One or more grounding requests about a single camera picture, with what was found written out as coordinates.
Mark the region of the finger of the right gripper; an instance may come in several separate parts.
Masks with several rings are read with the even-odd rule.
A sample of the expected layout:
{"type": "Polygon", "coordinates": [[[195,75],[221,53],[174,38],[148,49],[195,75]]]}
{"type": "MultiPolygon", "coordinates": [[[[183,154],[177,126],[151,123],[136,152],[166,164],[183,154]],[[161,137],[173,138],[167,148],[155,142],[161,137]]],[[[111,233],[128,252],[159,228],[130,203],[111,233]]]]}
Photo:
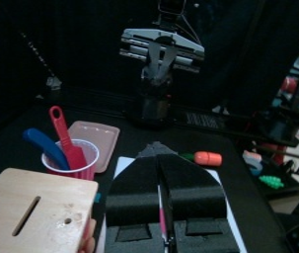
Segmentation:
{"type": "Polygon", "coordinates": [[[163,60],[162,60],[162,64],[161,64],[161,68],[158,72],[158,77],[161,79],[166,78],[171,64],[175,60],[175,57],[177,57],[177,48],[173,46],[169,46],[165,51],[163,60]]]}
{"type": "Polygon", "coordinates": [[[161,53],[161,45],[157,42],[150,42],[150,47],[148,47],[148,57],[150,57],[148,75],[150,75],[151,79],[158,78],[159,53],[161,53]]]}

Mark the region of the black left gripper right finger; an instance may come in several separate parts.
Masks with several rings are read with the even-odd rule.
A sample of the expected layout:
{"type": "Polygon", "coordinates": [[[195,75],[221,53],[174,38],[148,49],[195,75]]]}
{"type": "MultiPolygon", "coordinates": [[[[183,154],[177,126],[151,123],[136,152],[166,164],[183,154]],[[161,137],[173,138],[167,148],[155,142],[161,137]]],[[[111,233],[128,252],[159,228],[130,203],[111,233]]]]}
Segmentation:
{"type": "Polygon", "coordinates": [[[167,146],[155,149],[169,253],[241,253],[225,190],[211,174],[167,146]]]}

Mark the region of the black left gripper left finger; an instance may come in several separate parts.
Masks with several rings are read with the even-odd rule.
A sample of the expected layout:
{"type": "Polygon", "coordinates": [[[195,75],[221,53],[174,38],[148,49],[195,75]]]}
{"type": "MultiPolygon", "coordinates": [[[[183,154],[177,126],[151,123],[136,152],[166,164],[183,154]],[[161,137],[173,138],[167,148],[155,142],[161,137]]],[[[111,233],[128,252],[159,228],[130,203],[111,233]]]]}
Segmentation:
{"type": "Polygon", "coordinates": [[[161,143],[148,144],[115,177],[106,202],[104,253],[167,253],[163,214],[166,179],[161,143]]]}

